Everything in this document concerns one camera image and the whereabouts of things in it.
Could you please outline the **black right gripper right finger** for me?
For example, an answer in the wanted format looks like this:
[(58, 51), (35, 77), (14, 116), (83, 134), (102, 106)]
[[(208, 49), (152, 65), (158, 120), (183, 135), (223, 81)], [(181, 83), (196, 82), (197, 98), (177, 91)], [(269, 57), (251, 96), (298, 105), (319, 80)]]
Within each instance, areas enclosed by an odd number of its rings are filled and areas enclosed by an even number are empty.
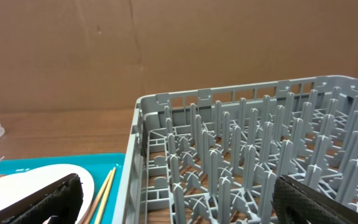
[(358, 224), (358, 213), (287, 175), (275, 181), (272, 205), (279, 224)]

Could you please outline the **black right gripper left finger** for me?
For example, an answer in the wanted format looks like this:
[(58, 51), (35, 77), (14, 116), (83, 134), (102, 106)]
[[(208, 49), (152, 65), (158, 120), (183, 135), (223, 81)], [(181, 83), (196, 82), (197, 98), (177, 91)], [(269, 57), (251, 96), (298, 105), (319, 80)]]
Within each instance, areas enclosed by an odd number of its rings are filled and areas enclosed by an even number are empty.
[(41, 201), (31, 205), (20, 215), (6, 218), (1, 223), (36, 224), (49, 218), (52, 223), (74, 224), (83, 203), (83, 189), (78, 174), (69, 174), (61, 184)]

